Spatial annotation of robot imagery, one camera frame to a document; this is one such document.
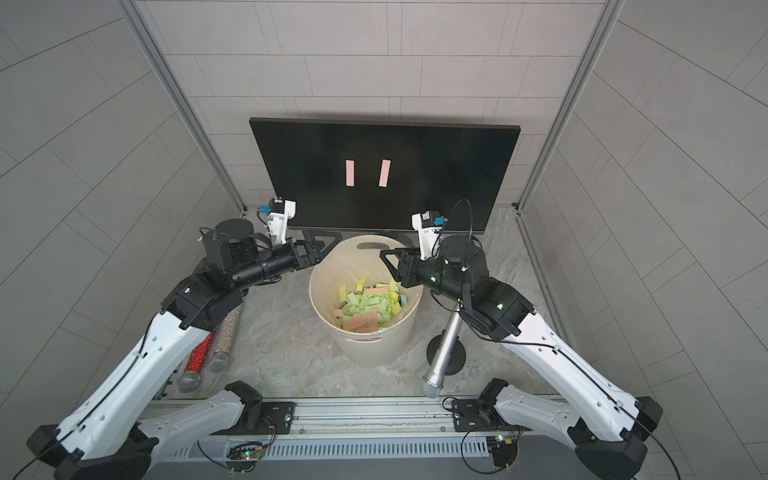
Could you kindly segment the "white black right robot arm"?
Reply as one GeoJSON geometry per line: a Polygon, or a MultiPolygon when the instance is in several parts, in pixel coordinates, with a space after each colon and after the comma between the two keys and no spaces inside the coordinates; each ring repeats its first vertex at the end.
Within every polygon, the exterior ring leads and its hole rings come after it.
{"type": "Polygon", "coordinates": [[[600,479],[633,479],[646,459],[663,409],[635,397],[592,367],[546,323],[511,285],[489,273],[472,235],[437,236],[437,247],[383,250],[379,257],[403,287],[422,286],[453,301],[449,321],[424,375],[425,393],[440,393],[462,326],[526,362],[561,401],[531,396],[494,378],[476,401],[478,429],[518,426],[544,434],[574,451],[600,479]]]}

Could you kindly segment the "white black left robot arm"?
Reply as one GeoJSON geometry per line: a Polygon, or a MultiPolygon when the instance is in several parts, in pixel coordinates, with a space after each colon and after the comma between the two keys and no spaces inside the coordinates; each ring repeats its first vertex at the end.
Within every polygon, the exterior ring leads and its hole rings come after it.
{"type": "Polygon", "coordinates": [[[319,264],[341,241],[338,232],[307,230],[281,239],[284,215],[268,232],[243,218],[200,230],[206,255],[180,281],[121,363],[59,424],[42,425],[26,445],[57,479],[141,479],[163,458],[211,433],[260,424],[261,395],[243,381],[167,417],[140,414],[173,371],[240,306],[249,288],[319,264]]]}

